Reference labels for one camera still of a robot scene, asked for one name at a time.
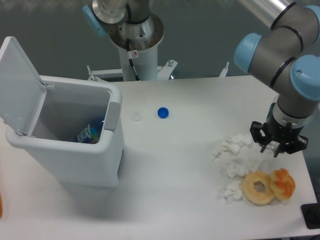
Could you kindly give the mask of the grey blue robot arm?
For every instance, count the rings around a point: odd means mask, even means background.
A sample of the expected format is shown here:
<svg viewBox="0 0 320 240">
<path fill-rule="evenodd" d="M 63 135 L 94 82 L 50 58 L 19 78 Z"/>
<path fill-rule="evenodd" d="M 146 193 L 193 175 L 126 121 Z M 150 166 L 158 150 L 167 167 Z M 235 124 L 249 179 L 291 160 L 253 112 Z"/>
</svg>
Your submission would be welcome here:
<svg viewBox="0 0 320 240">
<path fill-rule="evenodd" d="M 243 0 L 241 4 L 271 32 L 267 37 L 245 36 L 234 52 L 234 63 L 277 93 L 266 121 L 251 124 L 253 141 L 274 156 L 302 151 L 308 139 L 301 130 L 320 103 L 320 59 L 303 55 L 320 38 L 320 8 L 293 0 Z"/>
</svg>

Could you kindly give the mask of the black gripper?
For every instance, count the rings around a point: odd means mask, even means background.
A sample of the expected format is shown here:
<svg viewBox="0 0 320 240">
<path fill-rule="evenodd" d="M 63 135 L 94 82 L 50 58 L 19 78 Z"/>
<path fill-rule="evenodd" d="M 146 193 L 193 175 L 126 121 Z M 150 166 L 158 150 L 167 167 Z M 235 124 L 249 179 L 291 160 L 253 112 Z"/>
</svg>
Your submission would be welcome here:
<svg viewBox="0 0 320 240">
<path fill-rule="evenodd" d="M 291 122 L 281 125 L 273 116 L 270 116 L 265 123 L 253 121 L 250 126 L 253 141 L 260 145 L 261 153 L 271 141 L 279 143 L 274 150 L 274 158 L 279 154 L 293 154 L 307 148 L 308 138 L 300 135 L 301 130 L 301 127 L 293 128 Z"/>
</svg>

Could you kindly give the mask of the silver robot base joint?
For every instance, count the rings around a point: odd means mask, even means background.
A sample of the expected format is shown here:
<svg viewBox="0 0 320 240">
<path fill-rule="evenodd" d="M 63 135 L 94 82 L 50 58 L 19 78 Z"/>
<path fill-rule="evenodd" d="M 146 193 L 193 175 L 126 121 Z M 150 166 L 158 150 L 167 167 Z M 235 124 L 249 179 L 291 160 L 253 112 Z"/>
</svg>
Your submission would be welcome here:
<svg viewBox="0 0 320 240">
<path fill-rule="evenodd" d="M 150 11 L 149 0 L 92 0 L 82 13 L 96 35 L 108 35 L 125 50 L 148 50 L 164 37 L 163 22 Z"/>
</svg>

